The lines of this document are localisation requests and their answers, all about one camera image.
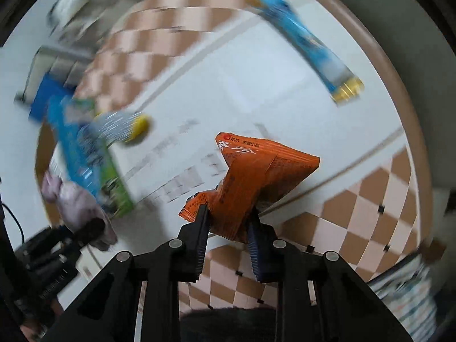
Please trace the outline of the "blue Nestle milk powder sachet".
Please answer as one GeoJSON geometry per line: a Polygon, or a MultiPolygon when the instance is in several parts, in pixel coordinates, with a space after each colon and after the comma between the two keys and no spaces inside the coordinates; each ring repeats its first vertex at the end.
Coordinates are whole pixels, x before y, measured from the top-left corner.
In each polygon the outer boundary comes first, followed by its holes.
{"type": "Polygon", "coordinates": [[[335,103],[358,97],[363,82],[304,25],[286,0],[247,0],[298,51],[328,90],[335,103]]]}

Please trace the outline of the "silver yellow scrubbing sponge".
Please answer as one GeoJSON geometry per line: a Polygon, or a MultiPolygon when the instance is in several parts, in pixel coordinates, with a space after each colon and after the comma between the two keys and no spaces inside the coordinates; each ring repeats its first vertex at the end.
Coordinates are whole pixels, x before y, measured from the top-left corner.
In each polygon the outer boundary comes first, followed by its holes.
{"type": "Polygon", "coordinates": [[[141,112],[118,110],[98,114],[91,124],[108,144],[131,143],[148,133],[151,119],[141,112]]]}

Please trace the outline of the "checkered printed tablecloth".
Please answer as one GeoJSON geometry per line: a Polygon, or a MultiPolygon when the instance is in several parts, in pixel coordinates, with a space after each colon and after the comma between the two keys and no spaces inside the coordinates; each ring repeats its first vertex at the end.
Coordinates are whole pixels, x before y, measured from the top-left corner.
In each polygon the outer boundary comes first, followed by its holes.
{"type": "Polygon", "coordinates": [[[216,135],[267,138],[316,155],[317,171],[264,211],[292,243],[339,252],[364,280],[428,237],[427,152],[404,84],[338,0],[288,0],[363,82],[332,100],[298,51],[245,0],[144,0],[115,25],[76,97],[152,119],[136,145],[111,146],[136,208],[114,227],[114,252],[173,238],[187,198],[222,181],[216,135]]]}

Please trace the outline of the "purple cloth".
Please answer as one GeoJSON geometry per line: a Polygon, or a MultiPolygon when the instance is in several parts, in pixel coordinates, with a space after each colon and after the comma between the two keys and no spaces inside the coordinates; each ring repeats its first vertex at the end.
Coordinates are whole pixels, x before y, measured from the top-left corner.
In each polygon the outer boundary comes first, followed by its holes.
{"type": "Polygon", "coordinates": [[[103,220],[103,233],[90,243],[93,247],[106,252],[117,243],[108,215],[87,189],[75,182],[63,181],[47,171],[42,180],[41,193],[46,203],[56,205],[63,223],[71,232],[78,231],[91,219],[103,220]]]}

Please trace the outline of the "orange snack packet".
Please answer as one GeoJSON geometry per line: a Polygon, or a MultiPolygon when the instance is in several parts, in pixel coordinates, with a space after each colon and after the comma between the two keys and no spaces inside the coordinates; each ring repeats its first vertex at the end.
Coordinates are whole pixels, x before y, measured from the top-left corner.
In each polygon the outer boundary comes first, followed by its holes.
{"type": "Polygon", "coordinates": [[[231,133],[216,135],[227,163],[223,180],[189,198],[179,216],[194,222],[201,205],[213,217],[210,231],[231,241],[247,241],[252,211],[264,211],[316,171],[320,158],[275,141],[231,133]]]}

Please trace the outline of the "cardboard box with blue print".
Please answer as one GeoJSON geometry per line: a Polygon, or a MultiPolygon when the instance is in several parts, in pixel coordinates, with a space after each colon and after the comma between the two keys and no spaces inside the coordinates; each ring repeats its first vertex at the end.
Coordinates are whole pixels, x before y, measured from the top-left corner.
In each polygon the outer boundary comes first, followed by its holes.
{"type": "Polygon", "coordinates": [[[32,103],[30,118],[41,123],[36,148],[35,174],[39,186],[60,158],[63,178],[87,189],[111,218],[122,217],[134,203],[117,173],[107,143],[91,122],[93,100],[79,100],[71,89],[45,74],[32,103]]]}

